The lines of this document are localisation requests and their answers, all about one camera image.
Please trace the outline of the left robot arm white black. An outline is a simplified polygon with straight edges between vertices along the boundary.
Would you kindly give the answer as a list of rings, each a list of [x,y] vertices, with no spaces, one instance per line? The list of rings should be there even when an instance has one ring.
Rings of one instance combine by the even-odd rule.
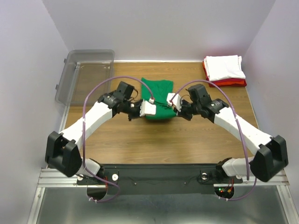
[[[118,113],[127,114],[129,120],[144,114],[146,101],[133,103],[130,99],[134,89],[133,86],[120,82],[116,90],[100,96],[92,108],[70,127],[59,133],[50,133],[45,162],[67,177],[85,175],[92,183],[101,183],[104,172],[99,163],[86,158],[85,142],[103,123]]]

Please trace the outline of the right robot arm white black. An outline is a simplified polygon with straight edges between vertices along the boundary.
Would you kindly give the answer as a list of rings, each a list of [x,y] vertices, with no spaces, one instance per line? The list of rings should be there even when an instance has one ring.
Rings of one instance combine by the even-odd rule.
[[[255,176],[268,182],[288,164],[286,140],[262,132],[236,114],[231,102],[211,99],[202,84],[188,88],[191,101],[183,100],[177,93],[169,93],[167,103],[178,117],[191,120],[194,115],[208,119],[224,128],[241,143],[244,158],[226,158],[216,165],[215,177],[226,182],[231,177]]]

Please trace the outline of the green t-shirt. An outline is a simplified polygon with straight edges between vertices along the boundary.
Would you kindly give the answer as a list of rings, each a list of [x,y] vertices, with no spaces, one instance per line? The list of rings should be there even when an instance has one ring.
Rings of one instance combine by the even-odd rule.
[[[166,120],[176,117],[176,113],[167,104],[167,96],[173,91],[173,81],[141,79],[152,91],[155,98],[156,114],[145,116],[148,120]]]

